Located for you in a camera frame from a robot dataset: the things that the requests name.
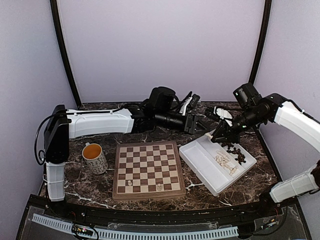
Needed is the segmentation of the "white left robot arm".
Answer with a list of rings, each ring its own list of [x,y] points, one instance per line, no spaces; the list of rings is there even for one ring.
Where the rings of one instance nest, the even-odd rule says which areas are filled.
[[[51,210],[60,218],[71,213],[65,203],[65,162],[69,158],[69,140],[89,135],[110,133],[137,134],[162,127],[184,134],[200,134],[208,127],[191,113],[200,96],[190,92],[182,101],[168,87],[152,89],[142,103],[126,103],[116,109],[74,110],[57,105],[41,124],[45,125],[42,150],[34,150],[36,161],[45,165]]]

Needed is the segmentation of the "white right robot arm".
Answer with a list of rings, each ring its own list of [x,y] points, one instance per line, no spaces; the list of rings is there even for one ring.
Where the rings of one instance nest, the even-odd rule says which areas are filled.
[[[245,83],[234,92],[243,112],[233,118],[221,116],[213,131],[213,143],[238,143],[240,133],[268,122],[275,123],[307,142],[315,150],[320,149],[320,123],[305,113],[291,99],[278,93],[262,97],[252,83]],[[255,205],[255,213],[266,217],[275,208],[275,203],[305,193],[314,194],[320,190],[320,164],[270,188],[267,197]]]

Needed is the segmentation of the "white chess piece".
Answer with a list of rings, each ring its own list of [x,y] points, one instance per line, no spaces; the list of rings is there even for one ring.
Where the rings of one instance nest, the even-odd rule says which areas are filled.
[[[157,189],[157,191],[162,191],[162,189],[163,189],[163,185],[161,184],[161,183],[158,183],[157,185],[156,185],[156,189]]]
[[[209,132],[205,133],[204,135],[207,136],[210,140],[213,138],[213,136]]]

